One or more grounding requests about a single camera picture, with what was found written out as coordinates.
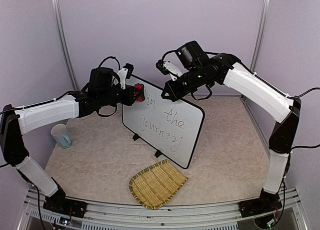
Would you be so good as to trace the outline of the red bone-shaped eraser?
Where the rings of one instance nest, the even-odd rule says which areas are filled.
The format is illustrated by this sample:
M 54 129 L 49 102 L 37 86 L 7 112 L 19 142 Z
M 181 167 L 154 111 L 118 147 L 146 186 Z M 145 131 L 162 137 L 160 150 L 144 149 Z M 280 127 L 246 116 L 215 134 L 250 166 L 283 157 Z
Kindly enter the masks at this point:
M 143 102 L 145 100 L 144 85 L 137 83 L 134 85 L 134 88 L 135 88 L 135 100 L 138 102 Z

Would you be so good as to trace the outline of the white whiteboard black frame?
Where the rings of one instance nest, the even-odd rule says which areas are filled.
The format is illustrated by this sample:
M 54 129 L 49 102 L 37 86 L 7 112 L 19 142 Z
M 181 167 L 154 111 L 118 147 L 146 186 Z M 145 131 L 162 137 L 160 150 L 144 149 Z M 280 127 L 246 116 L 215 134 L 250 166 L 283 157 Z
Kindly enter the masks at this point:
M 143 84 L 145 100 L 122 107 L 122 123 L 140 139 L 183 169 L 190 166 L 204 110 L 187 100 L 172 102 L 161 97 L 162 88 L 138 76 L 127 84 Z

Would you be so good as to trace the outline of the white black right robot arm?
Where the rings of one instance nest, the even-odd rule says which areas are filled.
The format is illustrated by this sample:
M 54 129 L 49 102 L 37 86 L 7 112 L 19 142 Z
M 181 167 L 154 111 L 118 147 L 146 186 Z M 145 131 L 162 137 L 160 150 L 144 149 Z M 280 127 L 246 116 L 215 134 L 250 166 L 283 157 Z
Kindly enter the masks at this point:
M 210 90 L 218 83 L 250 99 L 274 119 L 275 125 L 268 140 L 268 172 L 255 204 L 259 211 L 268 211 L 275 204 L 275 196 L 286 174 L 300 120 L 300 98 L 282 92 L 252 72 L 235 55 L 206 52 L 197 41 L 188 42 L 172 52 L 187 72 L 182 73 L 165 60 L 165 56 L 156 62 L 156 68 L 163 75 L 171 76 L 171 80 L 164 85 L 161 94 L 163 99 L 175 102 L 187 94 L 193 94 L 201 86 Z

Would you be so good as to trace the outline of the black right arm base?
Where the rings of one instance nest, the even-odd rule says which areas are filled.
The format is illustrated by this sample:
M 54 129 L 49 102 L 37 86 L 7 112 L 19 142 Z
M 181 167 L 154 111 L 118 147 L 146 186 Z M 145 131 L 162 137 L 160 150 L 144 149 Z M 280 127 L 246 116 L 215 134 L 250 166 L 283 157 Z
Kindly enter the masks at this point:
M 258 198 L 240 201 L 238 206 L 241 216 L 249 217 L 280 209 L 283 205 L 278 193 L 271 194 L 262 189 Z

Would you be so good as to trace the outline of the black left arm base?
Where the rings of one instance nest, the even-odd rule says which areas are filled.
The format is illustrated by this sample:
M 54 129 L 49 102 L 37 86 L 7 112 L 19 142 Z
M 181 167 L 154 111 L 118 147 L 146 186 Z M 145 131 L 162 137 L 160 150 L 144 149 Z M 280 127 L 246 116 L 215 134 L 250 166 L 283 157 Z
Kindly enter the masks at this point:
M 66 198 L 66 193 L 57 184 L 57 192 L 51 197 L 46 196 L 43 208 L 70 217 L 84 218 L 87 203 L 80 200 Z

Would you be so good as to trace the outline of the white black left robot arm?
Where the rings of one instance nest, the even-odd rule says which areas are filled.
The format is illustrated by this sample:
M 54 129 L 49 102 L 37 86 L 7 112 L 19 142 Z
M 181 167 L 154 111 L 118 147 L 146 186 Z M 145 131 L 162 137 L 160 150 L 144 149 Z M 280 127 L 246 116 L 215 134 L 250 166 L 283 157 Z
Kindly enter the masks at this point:
M 113 69 L 99 65 L 90 72 L 89 82 L 79 91 L 68 91 L 62 96 L 28 106 L 6 105 L 0 120 L 0 148 L 6 165 L 11 165 L 34 184 L 59 212 L 70 207 L 64 190 L 30 157 L 23 135 L 63 120 L 82 118 L 102 107 L 131 106 L 144 100 L 142 84 L 128 85 L 134 66 L 127 63 Z

